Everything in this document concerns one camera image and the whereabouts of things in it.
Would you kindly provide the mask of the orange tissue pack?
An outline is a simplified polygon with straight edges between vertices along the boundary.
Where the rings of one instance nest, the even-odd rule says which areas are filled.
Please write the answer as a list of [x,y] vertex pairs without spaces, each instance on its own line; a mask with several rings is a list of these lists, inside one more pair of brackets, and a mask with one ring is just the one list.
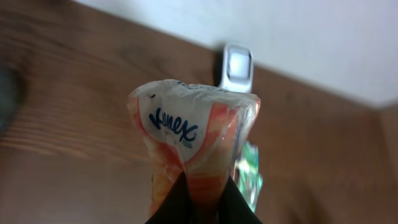
[[194,207],[213,213],[260,106],[251,93],[171,79],[131,92],[131,121],[154,165],[149,213],[159,209],[181,173]]

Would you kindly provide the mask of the white barcode scanner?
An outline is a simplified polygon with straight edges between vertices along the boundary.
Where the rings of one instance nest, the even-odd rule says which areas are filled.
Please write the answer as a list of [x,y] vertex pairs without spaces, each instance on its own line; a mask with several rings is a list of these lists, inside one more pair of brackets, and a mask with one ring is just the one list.
[[215,85],[229,91],[250,93],[254,76],[252,52],[245,45],[227,42],[220,52]]

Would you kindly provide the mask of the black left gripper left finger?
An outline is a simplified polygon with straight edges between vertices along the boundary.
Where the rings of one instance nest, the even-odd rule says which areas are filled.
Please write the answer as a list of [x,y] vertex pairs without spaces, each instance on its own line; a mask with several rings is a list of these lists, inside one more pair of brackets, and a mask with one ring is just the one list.
[[189,224],[193,213],[185,173],[182,172],[160,207],[146,224]]

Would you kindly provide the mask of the teal white Kleenex tissue pack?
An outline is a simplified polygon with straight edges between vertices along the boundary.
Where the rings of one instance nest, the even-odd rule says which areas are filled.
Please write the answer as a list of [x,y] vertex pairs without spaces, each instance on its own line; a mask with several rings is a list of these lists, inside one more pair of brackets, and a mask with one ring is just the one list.
[[234,162],[233,180],[247,205],[254,213],[263,185],[259,173],[259,151],[255,144],[246,141]]

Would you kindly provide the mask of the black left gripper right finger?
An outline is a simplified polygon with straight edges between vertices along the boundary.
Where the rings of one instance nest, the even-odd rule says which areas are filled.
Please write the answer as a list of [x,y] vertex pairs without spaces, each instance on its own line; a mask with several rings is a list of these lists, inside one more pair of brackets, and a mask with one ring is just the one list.
[[218,207],[219,224],[262,224],[249,208],[231,177],[228,178]]

